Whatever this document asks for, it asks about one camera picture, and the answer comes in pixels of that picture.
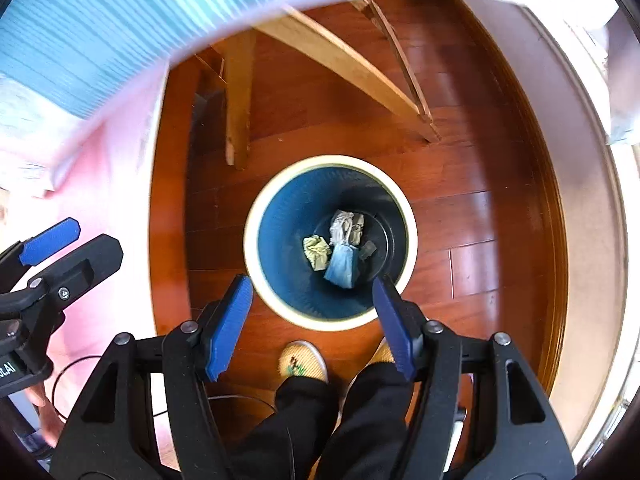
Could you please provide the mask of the person's left hand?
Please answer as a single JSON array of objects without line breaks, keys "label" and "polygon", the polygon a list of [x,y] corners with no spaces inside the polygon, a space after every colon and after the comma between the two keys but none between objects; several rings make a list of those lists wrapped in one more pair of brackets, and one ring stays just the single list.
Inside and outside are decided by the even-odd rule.
[{"label": "person's left hand", "polygon": [[51,448],[55,448],[64,429],[64,422],[47,398],[43,383],[26,388],[25,394],[38,413],[43,439]]}]

